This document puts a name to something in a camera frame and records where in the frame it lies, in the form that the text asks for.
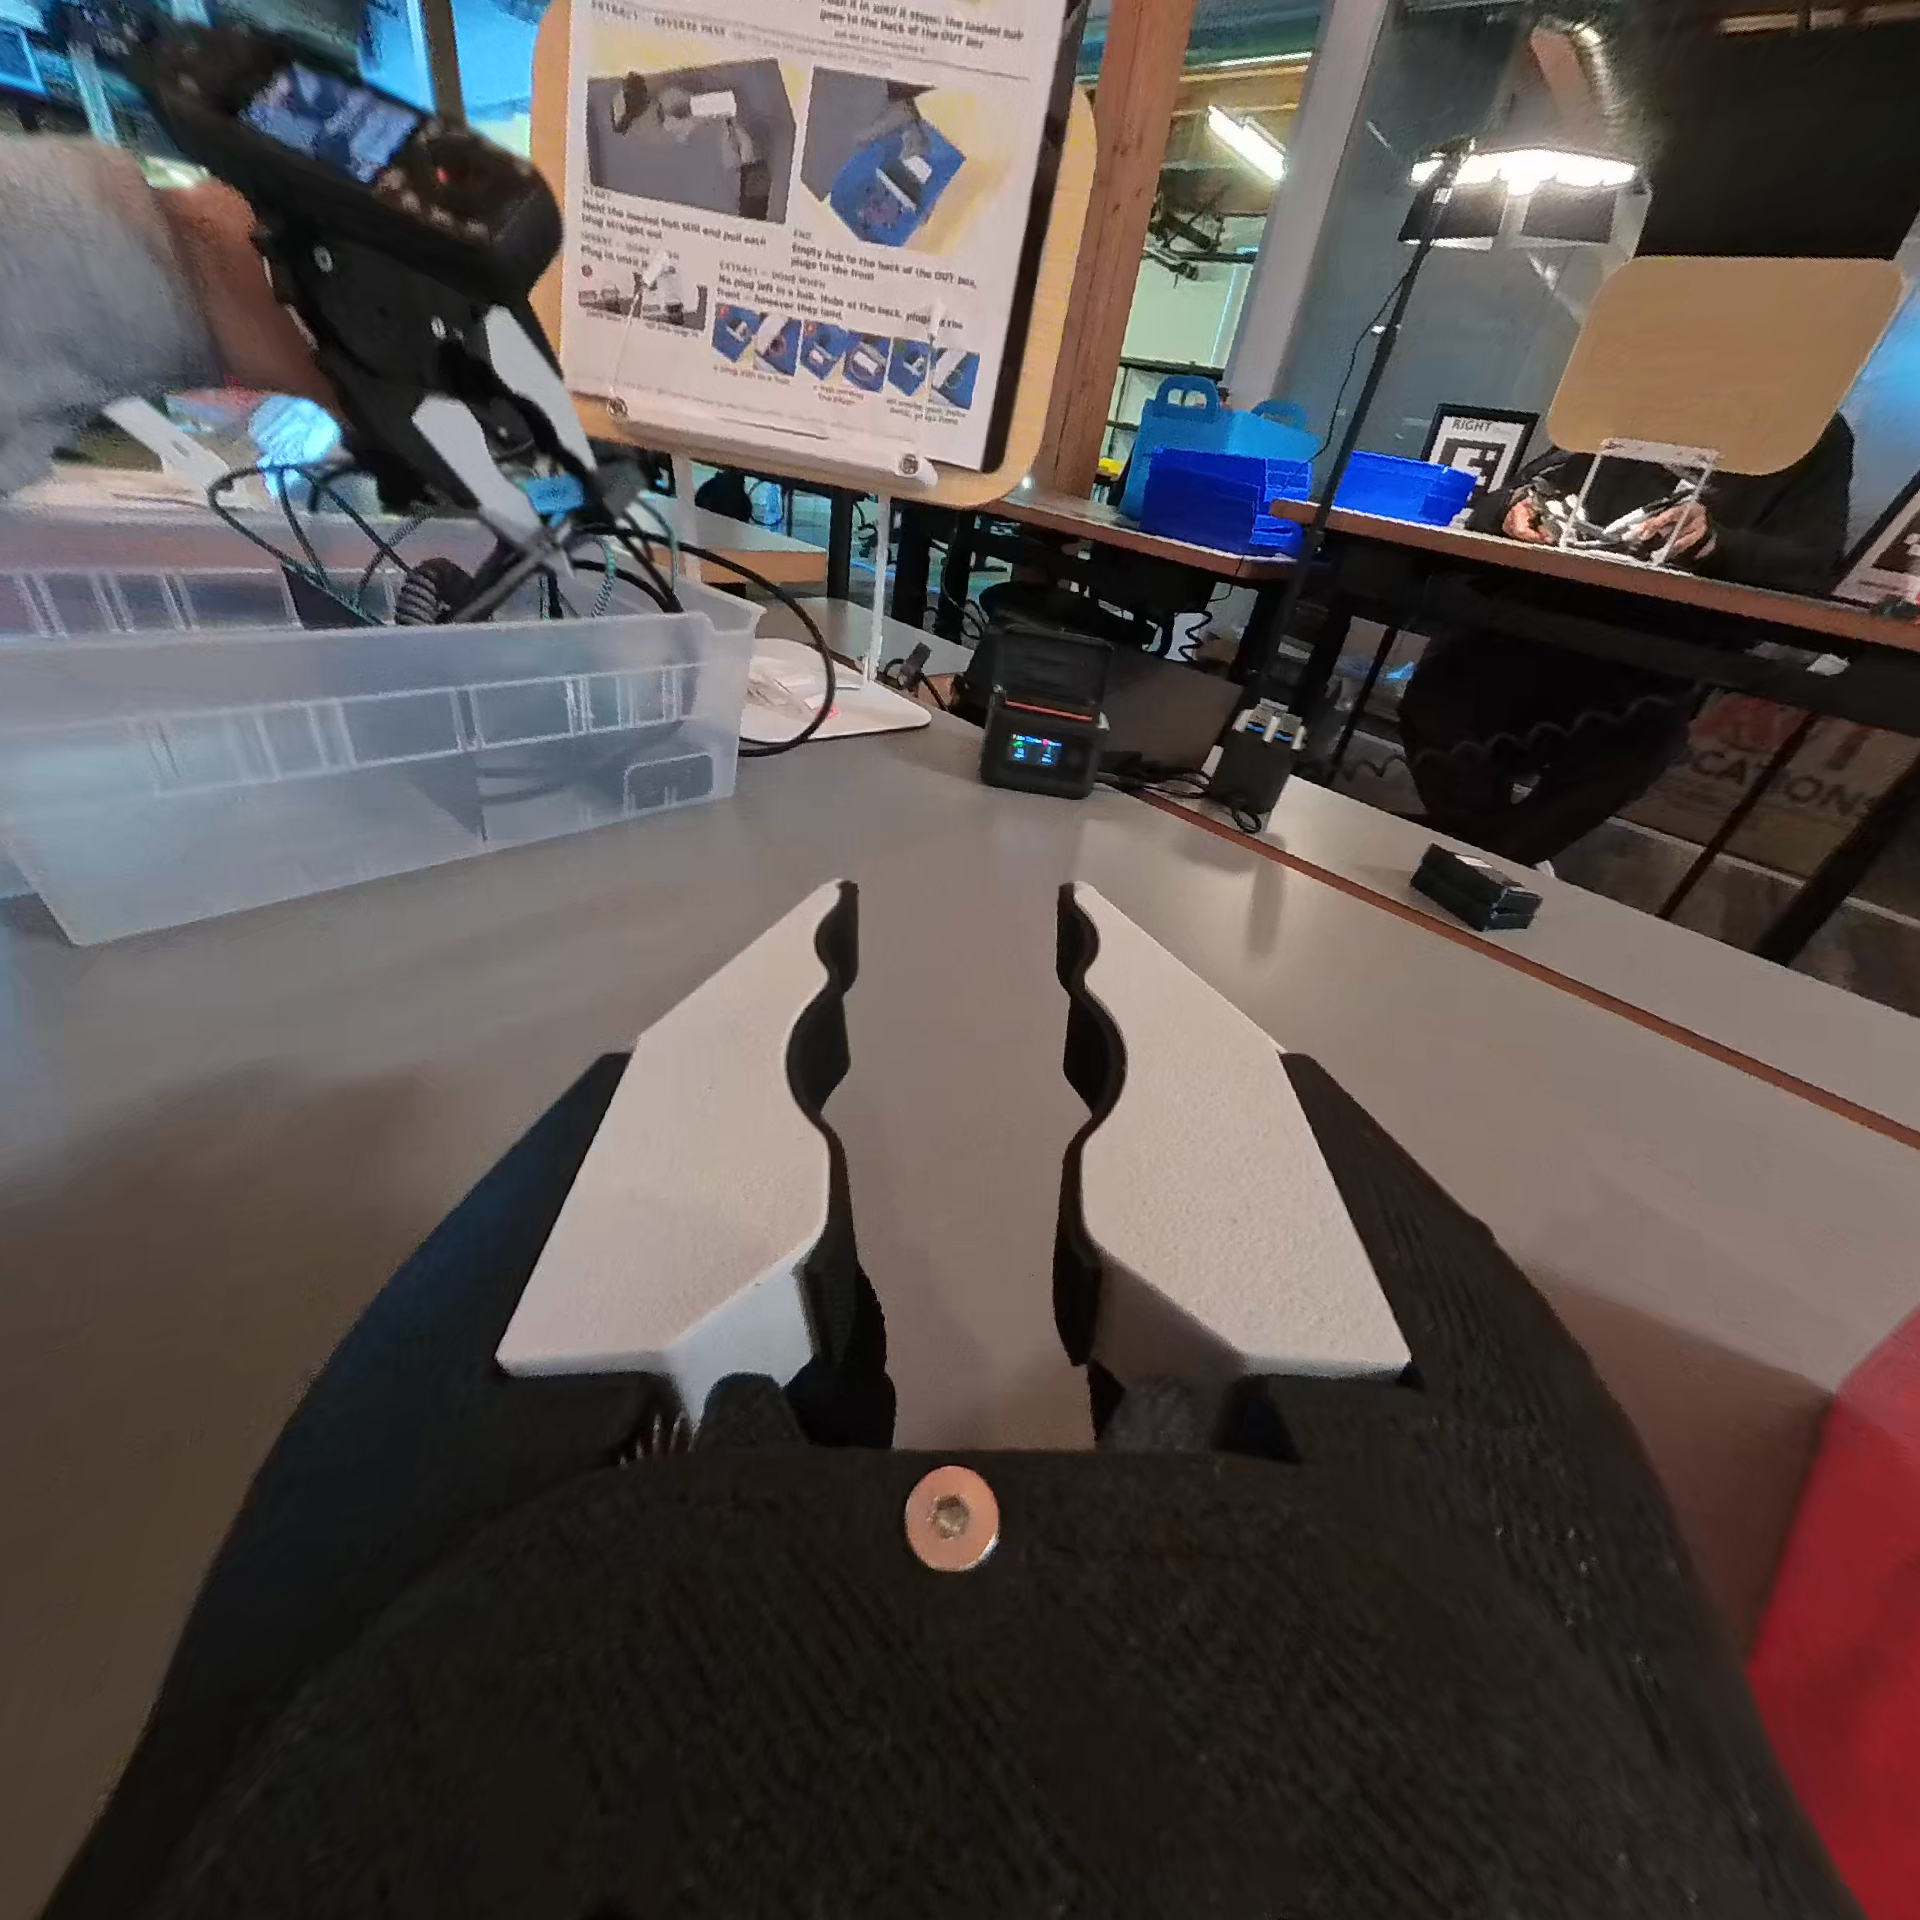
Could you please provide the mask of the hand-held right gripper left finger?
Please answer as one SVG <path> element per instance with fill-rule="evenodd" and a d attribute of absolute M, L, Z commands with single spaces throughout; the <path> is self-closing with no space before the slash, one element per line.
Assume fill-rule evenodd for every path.
<path fill-rule="evenodd" d="M 896 1386 L 829 1102 L 857 886 L 831 879 L 648 1024 L 496 1346 L 515 1378 L 646 1376 L 697 1424 L 773 1379 L 810 1440 L 888 1448 Z"/>

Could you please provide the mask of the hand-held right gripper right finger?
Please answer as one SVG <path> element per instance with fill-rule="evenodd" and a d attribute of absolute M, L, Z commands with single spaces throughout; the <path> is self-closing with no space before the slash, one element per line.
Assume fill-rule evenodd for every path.
<path fill-rule="evenodd" d="M 1399 1384 L 1409 1339 L 1275 1042 L 1091 881 L 1059 893 L 1054 1320 L 1118 1445 L 1222 1445 L 1251 1382 Z"/>

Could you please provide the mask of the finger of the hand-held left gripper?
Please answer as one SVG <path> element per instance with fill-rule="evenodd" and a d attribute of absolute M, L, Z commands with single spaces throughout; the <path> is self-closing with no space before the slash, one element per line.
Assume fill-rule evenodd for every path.
<path fill-rule="evenodd" d="M 493 479 L 481 498 L 504 505 L 609 505 L 609 478 L 586 434 L 553 353 L 527 305 L 493 303 L 481 353 L 494 376 Z"/>
<path fill-rule="evenodd" d="M 552 568 L 565 528 L 581 509 L 581 479 L 573 473 L 522 482 L 502 469 L 479 415 L 455 398 L 426 395 L 414 409 L 414 431 L 472 498 L 472 509 L 498 538 L 502 553 L 473 594 L 518 594 L 538 571 Z"/>

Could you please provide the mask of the clear plastic bin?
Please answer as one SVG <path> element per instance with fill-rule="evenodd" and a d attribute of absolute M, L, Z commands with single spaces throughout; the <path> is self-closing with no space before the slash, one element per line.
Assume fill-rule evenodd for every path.
<path fill-rule="evenodd" d="M 327 523 L 325 590 L 190 511 L 6 511 L 6 898 L 71 944 L 219 919 L 726 799 L 762 613 L 663 613 L 590 551 L 481 625 L 398 629 Z"/>

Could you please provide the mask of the person's left forearm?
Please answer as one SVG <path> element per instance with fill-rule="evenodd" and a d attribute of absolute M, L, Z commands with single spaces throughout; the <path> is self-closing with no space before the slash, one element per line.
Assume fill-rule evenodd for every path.
<path fill-rule="evenodd" d="M 115 399 L 225 379 L 178 231 L 185 192 L 70 134 L 3 138 L 3 493 Z"/>

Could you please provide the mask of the person's left hand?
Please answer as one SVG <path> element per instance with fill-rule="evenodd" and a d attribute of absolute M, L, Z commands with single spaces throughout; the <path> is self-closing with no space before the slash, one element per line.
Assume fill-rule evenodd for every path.
<path fill-rule="evenodd" d="M 264 395 L 313 399 L 329 413 L 339 395 L 297 317 L 278 299 L 257 248 L 257 211 L 219 181 L 162 186 L 159 207 L 208 327 L 219 379 Z"/>

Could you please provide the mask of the small black box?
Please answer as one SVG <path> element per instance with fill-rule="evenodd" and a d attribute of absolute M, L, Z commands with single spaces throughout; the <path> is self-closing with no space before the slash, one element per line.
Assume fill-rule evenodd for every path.
<path fill-rule="evenodd" d="M 1409 886 L 1474 933 L 1525 929 L 1543 905 L 1539 891 L 1487 856 L 1443 845 L 1426 848 Z"/>

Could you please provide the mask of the black power adapter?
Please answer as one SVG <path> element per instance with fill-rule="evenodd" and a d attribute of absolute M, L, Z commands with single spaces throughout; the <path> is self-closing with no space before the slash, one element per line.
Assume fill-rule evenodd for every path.
<path fill-rule="evenodd" d="M 1245 707 L 1219 742 L 1203 799 L 1261 833 L 1304 753 L 1306 722 L 1281 701 Z"/>

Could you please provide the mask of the white flat pad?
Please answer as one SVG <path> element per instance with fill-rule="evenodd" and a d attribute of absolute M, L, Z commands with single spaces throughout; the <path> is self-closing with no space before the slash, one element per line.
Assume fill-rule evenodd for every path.
<path fill-rule="evenodd" d="M 755 642 L 749 701 L 742 712 L 742 744 L 789 746 L 815 720 L 807 741 L 880 736 L 927 728 L 931 712 L 905 694 L 865 678 L 857 667 L 833 664 L 833 698 L 826 698 L 829 659 L 800 640 L 762 635 Z"/>

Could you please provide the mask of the black device with display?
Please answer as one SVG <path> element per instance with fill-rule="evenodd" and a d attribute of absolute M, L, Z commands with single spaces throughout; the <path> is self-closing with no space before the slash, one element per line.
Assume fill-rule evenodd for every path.
<path fill-rule="evenodd" d="M 977 777 L 1047 799 L 1091 798 L 1109 741 L 1114 646 L 1071 630 L 994 638 Z"/>

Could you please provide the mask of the wooden-top table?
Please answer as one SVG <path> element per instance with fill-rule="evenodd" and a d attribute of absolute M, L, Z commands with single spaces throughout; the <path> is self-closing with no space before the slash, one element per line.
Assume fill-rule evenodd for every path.
<path fill-rule="evenodd" d="M 1551 866 L 1658 781 L 1698 688 L 1917 736 L 1917 625 L 1691 568 L 1582 558 L 1539 528 L 1434 530 L 1335 511 L 1298 585 L 1325 605 L 1293 705 L 1319 720 L 1354 613 L 1430 615 L 1401 744 L 1424 826 Z"/>
<path fill-rule="evenodd" d="M 1181 621 L 1205 616 L 1219 591 L 1251 591 L 1247 638 L 1263 645 L 1278 618 L 1293 562 L 1151 535 L 1091 498 L 1021 486 L 959 509 L 907 503 L 899 511 L 888 613 L 960 640 L 979 560 L 1002 560 L 1025 585 L 1065 590 L 1142 630 L 1157 656 L 1176 656 Z"/>

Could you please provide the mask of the blue tray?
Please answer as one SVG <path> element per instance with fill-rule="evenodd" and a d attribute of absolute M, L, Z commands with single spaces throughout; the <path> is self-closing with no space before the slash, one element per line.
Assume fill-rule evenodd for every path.
<path fill-rule="evenodd" d="M 1477 469 L 1359 448 L 1335 483 L 1335 509 L 1450 528 L 1477 498 Z"/>

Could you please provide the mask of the red plastic object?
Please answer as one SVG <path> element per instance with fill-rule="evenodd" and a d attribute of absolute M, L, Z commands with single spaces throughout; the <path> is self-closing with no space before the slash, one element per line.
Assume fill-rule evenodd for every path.
<path fill-rule="evenodd" d="M 1826 1409 L 1746 1674 L 1784 1771 L 1862 1907 L 1917 1918 L 1917 1314 Z"/>

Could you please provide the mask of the framed tag sign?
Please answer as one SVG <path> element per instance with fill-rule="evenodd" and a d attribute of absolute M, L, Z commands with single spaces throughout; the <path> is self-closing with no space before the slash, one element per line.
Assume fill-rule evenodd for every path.
<path fill-rule="evenodd" d="M 1472 493 L 1504 488 L 1527 454 L 1541 413 L 1509 406 L 1470 406 L 1446 399 L 1431 415 L 1423 448 L 1426 464 L 1472 478 Z"/>

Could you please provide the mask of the wooden board on clear stand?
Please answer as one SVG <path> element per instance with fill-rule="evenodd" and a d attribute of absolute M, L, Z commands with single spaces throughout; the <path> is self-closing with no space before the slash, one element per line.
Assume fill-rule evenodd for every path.
<path fill-rule="evenodd" d="M 1589 459 L 1675 462 L 1697 486 L 1803 459 L 1906 296 L 1891 258 L 1635 256 L 1598 287 L 1545 415 Z"/>

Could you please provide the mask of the studio light on stand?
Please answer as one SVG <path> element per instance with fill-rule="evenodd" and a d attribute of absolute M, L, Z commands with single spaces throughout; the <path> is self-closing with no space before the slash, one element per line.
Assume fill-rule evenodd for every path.
<path fill-rule="evenodd" d="M 1504 217 L 1517 200 L 1549 202 L 1555 242 L 1577 246 L 1598 243 L 1611 235 L 1617 199 L 1635 175 L 1632 163 L 1607 160 L 1593 152 L 1573 150 L 1482 150 L 1467 136 L 1457 136 L 1413 166 L 1413 202 L 1399 240 L 1410 246 L 1409 259 L 1392 283 L 1381 310 L 1367 321 L 1357 344 L 1369 344 L 1371 359 L 1354 405 L 1335 398 L 1330 425 L 1344 425 L 1322 486 L 1313 495 L 1313 513 L 1304 525 L 1302 551 L 1293 560 L 1282 599 L 1256 615 L 1247 654 L 1251 658 L 1245 675 L 1245 722 L 1261 712 L 1286 718 L 1293 727 L 1296 771 L 1304 778 L 1328 784 L 1337 771 L 1351 734 L 1335 746 L 1314 749 L 1313 731 L 1334 712 L 1334 669 L 1354 623 L 1350 610 L 1335 601 L 1325 603 L 1314 648 L 1293 693 L 1275 683 L 1281 642 L 1296 616 L 1311 585 L 1330 587 L 1334 576 L 1325 563 L 1328 525 L 1335 511 L 1359 511 L 1360 491 L 1350 482 L 1359 457 L 1363 426 L 1374 409 L 1391 359 L 1399 344 L 1401 327 L 1413 299 L 1413 287 L 1437 246 L 1467 246 L 1479 240 L 1498 240 Z"/>

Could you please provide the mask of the wooden post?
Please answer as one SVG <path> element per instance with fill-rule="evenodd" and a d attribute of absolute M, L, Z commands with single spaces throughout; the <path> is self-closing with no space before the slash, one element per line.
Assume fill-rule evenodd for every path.
<path fill-rule="evenodd" d="M 1197 1 L 1114 1 L 1094 85 L 1095 169 L 1047 399 L 1043 491 L 1091 495 Z"/>

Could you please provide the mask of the blue handled bin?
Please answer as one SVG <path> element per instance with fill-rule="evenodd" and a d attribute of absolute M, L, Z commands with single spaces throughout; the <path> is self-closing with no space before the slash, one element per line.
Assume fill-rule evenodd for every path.
<path fill-rule="evenodd" d="M 1295 560 L 1306 528 L 1273 513 L 1273 503 L 1309 499 L 1317 450 L 1298 405 L 1265 399 L 1245 411 L 1205 375 L 1166 375 L 1143 405 L 1118 511 L 1153 536 Z"/>

